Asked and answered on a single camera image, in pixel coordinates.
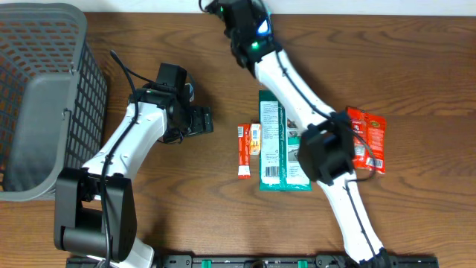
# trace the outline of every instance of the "orange snack bar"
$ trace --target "orange snack bar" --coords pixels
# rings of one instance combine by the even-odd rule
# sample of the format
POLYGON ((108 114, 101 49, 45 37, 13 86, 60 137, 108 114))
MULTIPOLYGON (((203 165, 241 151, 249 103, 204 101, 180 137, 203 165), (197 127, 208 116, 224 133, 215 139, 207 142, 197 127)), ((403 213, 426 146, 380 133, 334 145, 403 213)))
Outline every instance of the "orange snack bar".
POLYGON ((250 124, 238 125, 239 166, 238 179, 250 179, 250 124))

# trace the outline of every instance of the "wood grain surface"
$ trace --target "wood grain surface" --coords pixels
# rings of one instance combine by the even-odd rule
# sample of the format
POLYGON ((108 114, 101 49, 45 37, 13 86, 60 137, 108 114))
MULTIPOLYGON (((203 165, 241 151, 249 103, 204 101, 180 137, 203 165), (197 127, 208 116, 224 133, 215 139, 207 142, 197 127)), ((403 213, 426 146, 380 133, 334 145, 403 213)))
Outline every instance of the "wood grain surface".
MULTIPOLYGON (((238 180, 237 124, 258 119, 260 86, 232 57, 224 25, 201 14, 89 13, 88 42, 109 82, 108 138, 129 95, 114 49, 154 79, 161 62, 186 68, 215 132, 156 144, 134 181, 138 236, 197 255, 343 252, 322 190, 273 193, 238 180)), ((373 228, 398 254, 476 267, 476 19, 276 16, 277 39, 336 110, 387 119, 387 174, 360 185, 373 228)), ((134 79, 137 86, 142 82, 134 79)), ((0 267, 64 267, 52 202, 0 202, 0 267)))

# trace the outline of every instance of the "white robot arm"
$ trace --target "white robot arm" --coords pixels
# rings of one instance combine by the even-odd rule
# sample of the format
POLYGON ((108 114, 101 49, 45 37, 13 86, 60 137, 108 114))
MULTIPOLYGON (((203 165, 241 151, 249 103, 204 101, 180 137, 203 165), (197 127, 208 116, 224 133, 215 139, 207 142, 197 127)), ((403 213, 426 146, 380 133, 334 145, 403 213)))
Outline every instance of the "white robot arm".
POLYGON ((185 84, 187 72, 181 67, 162 63, 153 82, 112 56, 133 93, 124 119, 100 152, 81 170, 65 168, 58 176, 54 242, 58 249, 102 261, 99 267, 150 268, 154 251, 135 236, 132 181, 157 141, 172 144, 213 132, 211 110, 190 106, 194 88, 185 84), (148 84, 135 89, 129 73, 148 84), (82 206, 93 199, 101 200, 102 213, 82 206))
MULTIPOLYGON (((262 57, 261 61, 255 63, 254 72, 256 78, 273 92, 279 102, 284 106, 286 113, 296 123, 301 132, 307 130, 309 125, 319 125, 325 122, 327 119, 314 112, 306 101, 296 92, 289 79, 283 75, 283 68, 277 61, 277 56, 280 58, 281 64, 286 69, 288 76, 290 76, 292 81, 308 100, 316 105, 320 111, 329 116, 331 113, 335 112, 331 107, 327 106, 322 100, 320 100, 307 86, 304 80, 292 67, 284 50, 271 52, 262 57)), ((335 177, 332 186, 321 181, 318 181, 318 184, 329 199, 334 215, 341 227, 346 253, 354 261, 369 261, 373 258, 373 255, 376 254, 376 252, 379 252, 380 249, 383 248, 383 245, 370 225, 370 221, 358 193, 357 183, 350 182, 350 194, 352 194, 356 210, 360 216, 370 244, 362 233, 356 213, 353 210, 352 203, 350 202, 345 187, 346 181, 353 181, 355 179, 355 172, 346 172, 335 177)))
POLYGON ((261 0, 213 0, 204 12, 225 23, 238 64, 273 92, 302 133, 298 160, 329 199, 346 253, 362 266, 386 267, 387 261, 380 258, 386 251, 358 193, 352 164, 355 133, 345 112, 338 114, 326 105, 295 71, 274 41, 270 13, 261 0))

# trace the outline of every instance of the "wire mesh basket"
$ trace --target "wire mesh basket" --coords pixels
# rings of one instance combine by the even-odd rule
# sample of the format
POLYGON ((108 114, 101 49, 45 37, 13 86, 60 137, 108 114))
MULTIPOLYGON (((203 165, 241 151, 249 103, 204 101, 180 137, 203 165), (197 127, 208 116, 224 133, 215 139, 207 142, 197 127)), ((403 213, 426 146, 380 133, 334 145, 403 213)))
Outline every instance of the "wire mesh basket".
POLYGON ((54 198, 100 149, 107 86, 86 28, 69 4, 0 4, 0 200, 54 198))

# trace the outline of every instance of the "red snack package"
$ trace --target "red snack package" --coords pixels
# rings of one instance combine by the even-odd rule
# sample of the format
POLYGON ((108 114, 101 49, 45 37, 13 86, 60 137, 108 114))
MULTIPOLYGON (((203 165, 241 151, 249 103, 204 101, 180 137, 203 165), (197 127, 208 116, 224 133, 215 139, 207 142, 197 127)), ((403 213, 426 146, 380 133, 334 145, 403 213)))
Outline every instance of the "red snack package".
POLYGON ((384 159, 384 136, 387 123, 381 116, 371 115, 363 110, 347 107, 353 130, 369 145, 375 156, 375 164, 365 146, 354 137, 354 149, 356 156, 353 163, 356 168, 376 169, 379 173, 385 173, 384 159))
POLYGON ((251 178, 250 173, 250 124, 238 125, 239 167, 238 179, 251 178))
POLYGON ((385 118, 367 113, 367 143, 373 151, 375 156, 375 164, 370 156, 367 156, 365 164, 368 169, 375 167, 377 172, 385 174, 385 159, 384 159, 384 136, 387 122, 385 118))

